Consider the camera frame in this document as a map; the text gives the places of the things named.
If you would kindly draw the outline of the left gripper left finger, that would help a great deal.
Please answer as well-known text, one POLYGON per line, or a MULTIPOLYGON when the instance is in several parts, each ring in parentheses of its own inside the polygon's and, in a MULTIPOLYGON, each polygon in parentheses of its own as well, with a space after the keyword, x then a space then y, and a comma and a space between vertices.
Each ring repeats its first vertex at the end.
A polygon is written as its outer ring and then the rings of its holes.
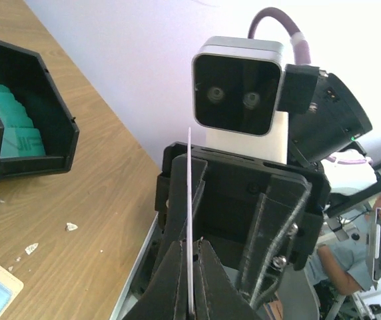
POLYGON ((171 243, 147 290, 125 320, 188 318, 187 250, 184 241, 171 243))

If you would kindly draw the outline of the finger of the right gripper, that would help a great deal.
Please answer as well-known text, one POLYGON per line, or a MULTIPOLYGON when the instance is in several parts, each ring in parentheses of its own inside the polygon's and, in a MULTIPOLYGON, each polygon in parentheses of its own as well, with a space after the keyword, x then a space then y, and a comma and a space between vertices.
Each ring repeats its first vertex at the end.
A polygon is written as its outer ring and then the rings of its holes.
POLYGON ((236 280, 246 300, 264 300, 278 287, 311 187, 301 175, 273 175, 258 197, 236 280))
POLYGON ((172 242, 187 238, 187 155, 179 155, 172 161, 169 184, 169 208, 163 239, 155 267, 159 267, 172 242))

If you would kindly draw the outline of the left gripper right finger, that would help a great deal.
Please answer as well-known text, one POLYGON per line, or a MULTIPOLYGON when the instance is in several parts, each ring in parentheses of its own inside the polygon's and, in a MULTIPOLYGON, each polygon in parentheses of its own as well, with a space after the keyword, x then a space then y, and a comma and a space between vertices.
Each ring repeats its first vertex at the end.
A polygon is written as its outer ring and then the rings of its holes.
POLYGON ((193 264, 196 319, 258 319, 242 295, 234 288, 220 259, 207 240, 194 242, 193 264))

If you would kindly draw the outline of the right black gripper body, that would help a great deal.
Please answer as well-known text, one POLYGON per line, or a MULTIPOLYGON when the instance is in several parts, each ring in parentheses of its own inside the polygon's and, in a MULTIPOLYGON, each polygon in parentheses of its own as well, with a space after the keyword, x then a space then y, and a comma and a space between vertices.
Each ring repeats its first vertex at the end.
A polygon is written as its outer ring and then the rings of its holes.
MULTIPOLYGON (((155 211, 165 231, 169 208, 169 184, 172 161, 187 154, 187 144, 176 142, 165 148, 161 174, 157 177, 155 211)), ((311 185, 310 197, 297 221, 298 233, 290 254, 295 270, 301 270, 312 254, 323 223, 323 208, 330 184, 318 171, 246 157, 225 151, 192 146, 192 188, 202 186, 196 202, 196 236, 210 241, 224 265, 236 268, 240 263, 258 197, 273 175, 303 176, 311 185)))

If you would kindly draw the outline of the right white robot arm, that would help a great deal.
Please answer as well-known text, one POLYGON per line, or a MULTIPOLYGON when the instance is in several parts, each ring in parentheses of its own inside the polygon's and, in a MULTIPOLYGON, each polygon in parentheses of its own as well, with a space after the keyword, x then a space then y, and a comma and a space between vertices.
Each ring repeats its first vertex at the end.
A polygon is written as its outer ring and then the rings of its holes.
POLYGON ((242 151, 173 143, 163 155, 155 209, 163 236, 153 273, 171 275, 179 262, 167 253, 186 238, 192 205, 195 238, 204 237, 216 258, 238 269, 245 297, 266 298, 279 285, 284 257, 305 268, 321 228, 331 186, 319 161, 344 151, 371 130, 363 108, 334 74, 301 71, 200 70, 193 74, 195 116, 225 133, 262 137, 275 111, 290 115, 284 163, 242 151))

